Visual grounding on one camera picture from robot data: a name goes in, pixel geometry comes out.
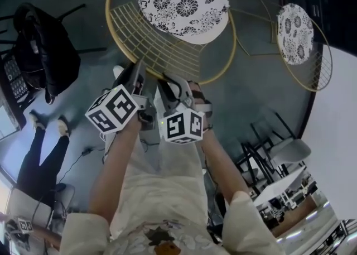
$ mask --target concrete floor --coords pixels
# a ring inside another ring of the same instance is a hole
[[[31,109],[46,117],[49,126],[42,149],[43,158],[48,155],[59,137],[54,120],[64,115],[71,123],[71,142],[65,157],[61,178],[70,165],[79,157],[85,147],[103,148],[104,142],[98,131],[86,120],[84,113],[101,90],[110,87],[114,81],[112,68],[127,61],[114,43],[105,22],[105,0],[1,0],[0,16],[11,15],[21,2],[30,2],[53,16],[58,16],[82,3],[87,8],[75,12],[64,19],[64,25],[70,39],[77,49],[107,46],[105,53],[82,55],[78,80],[63,92],[53,105],[46,105],[44,95],[25,111]],[[255,14],[266,15],[260,0],[230,0],[233,8],[243,9]],[[277,7],[269,5],[272,16]],[[269,43],[269,23],[254,17],[233,12],[237,34],[251,53],[276,52],[276,45]],[[8,37],[16,34],[12,22],[0,22],[0,30],[7,28]],[[222,66],[222,59],[231,47],[231,29],[227,27],[216,41],[209,45],[202,56],[202,77],[212,76]],[[239,46],[228,72],[217,81],[202,87],[206,97],[214,105],[213,124],[216,134],[232,158],[242,152],[240,143],[256,142],[249,128],[251,122],[259,122],[260,130],[269,133],[271,127],[287,134],[278,125],[272,111],[277,111],[294,130],[298,131],[304,116],[309,93],[299,87],[289,76],[281,58],[276,56],[249,57]],[[0,161],[2,167],[14,178],[23,157],[33,139],[32,127],[28,124],[20,133],[0,143]],[[148,142],[156,142],[157,136],[146,137]],[[95,151],[81,158],[66,175],[63,182],[76,187],[74,204],[85,210],[88,204],[89,190],[102,167],[102,152]]]

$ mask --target person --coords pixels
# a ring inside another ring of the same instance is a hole
[[[197,84],[190,87],[200,92]],[[88,213],[67,217],[61,255],[284,254],[212,129],[198,145],[229,204],[223,247],[207,231],[207,194],[196,145],[161,141],[159,169],[154,169],[145,159],[140,129],[133,117],[116,135],[92,187]]]
[[[59,249],[61,237],[47,229],[55,204],[57,174],[60,172],[69,145],[69,129],[63,119],[58,119],[60,139],[40,165],[41,147],[46,127],[34,112],[30,120],[35,129],[31,148],[21,164],[17,183],[8,203],[8,214],[0,214],[0,222],[5,222],[5,232],[14,241],[21,255],[44,254],[44,239]],[[22,234],[16,218],[32,221],[34,232]]]

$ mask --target white tabletop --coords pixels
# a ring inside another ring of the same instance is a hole
[[[273,182],[268,185],[262,193],[255,199],[254,205],[258,206],[271,200],[277,196],[280,196],[294,181],[300,176],[305,167],[301,167],[295,172],[283,177],[281,180]]]

